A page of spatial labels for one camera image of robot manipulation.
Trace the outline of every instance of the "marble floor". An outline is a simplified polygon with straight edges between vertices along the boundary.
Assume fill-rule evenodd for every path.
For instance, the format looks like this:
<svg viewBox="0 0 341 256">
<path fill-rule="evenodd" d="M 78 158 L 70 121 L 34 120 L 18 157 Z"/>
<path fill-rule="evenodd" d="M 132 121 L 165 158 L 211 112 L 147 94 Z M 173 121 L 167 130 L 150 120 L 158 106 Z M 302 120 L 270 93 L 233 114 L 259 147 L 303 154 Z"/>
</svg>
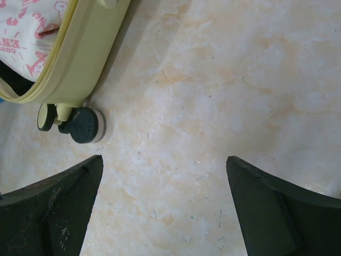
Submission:
<svg viewBox="0 0 341 256">
<path fill-rule="evenodd" d="M 341 197 L 339 0 L 132 0 L 78 145 L 0 104 L 0 191 L 101 154 L 81 255 L 246 255 L 225 162 Z"/>
</svg>

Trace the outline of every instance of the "white cloth with pink print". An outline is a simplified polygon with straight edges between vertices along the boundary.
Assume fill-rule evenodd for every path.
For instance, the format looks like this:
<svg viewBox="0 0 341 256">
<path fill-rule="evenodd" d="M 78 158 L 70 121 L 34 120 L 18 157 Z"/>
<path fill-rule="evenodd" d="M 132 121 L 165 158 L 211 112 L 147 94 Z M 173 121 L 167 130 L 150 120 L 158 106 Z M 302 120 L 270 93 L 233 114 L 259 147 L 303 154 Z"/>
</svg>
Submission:
<svg viewBox="0 0 341 256">
<path fill-rule="evenodd" d="M 69 0 L 0 0 L 0 60 L 35 82 Z"/>
</svg>

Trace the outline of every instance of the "pink printed graphic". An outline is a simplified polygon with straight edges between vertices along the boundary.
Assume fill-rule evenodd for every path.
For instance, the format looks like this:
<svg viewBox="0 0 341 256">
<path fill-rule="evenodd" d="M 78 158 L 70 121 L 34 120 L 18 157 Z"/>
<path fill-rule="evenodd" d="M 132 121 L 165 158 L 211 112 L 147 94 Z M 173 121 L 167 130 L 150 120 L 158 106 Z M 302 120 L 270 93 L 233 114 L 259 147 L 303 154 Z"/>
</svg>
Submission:
<svg viewBox="0 0 341 256">
<path fill-rule="evenodd" d="M 34 4 L 39 2 L 40 0 L 22 0 L 22 6 L 28 5 L 28 4 Z"/>
<path fill-rule="evenodd" d="M 6 0 L 0 0 L 0 8 L 6 7 Z"/>
<path fill-rule="evenodd" d="M 67 6 L 68 4 L 63 1 L 56 2 L 54 5 L 54 8 L 58 11 L 60 21 L 63 20 Z"/>
<path fill-rule="evenodd" d="M 34 33 L 36 39 L 43 39 L 45 35 L 53 34 L 54 30 L 59 28 L 59 25 L 54 23 L 46 25 L 46 19 L 39 12 L 35 12 L 32 16 L 39 21 L 39 26 Z"/>
<path fill-rule="evenodd" d="M 24 9 L 22 9 L 18 15 L 18 18 L 19 19 L 22 19 L 22 17 L 25 16 L 26 14 L 26 11 L 27 11 L 27 7 L 25 7 Z M 14 18 L 14 17 L 10 17 L 6 20 L 6 24 L 9 25 L 9 26 L 16 26 L 18 24 L 18 19 L 17 18 Z"/>
<path fill-rule="evenodd" d="M 36 52 L 36 56 L 38 57 L 38 60 L 32 66 L 26 64 L 26 67 L 29 70 L 31 76 L 40 74 L 46 64 L 47 54 Z"/>
</svg>

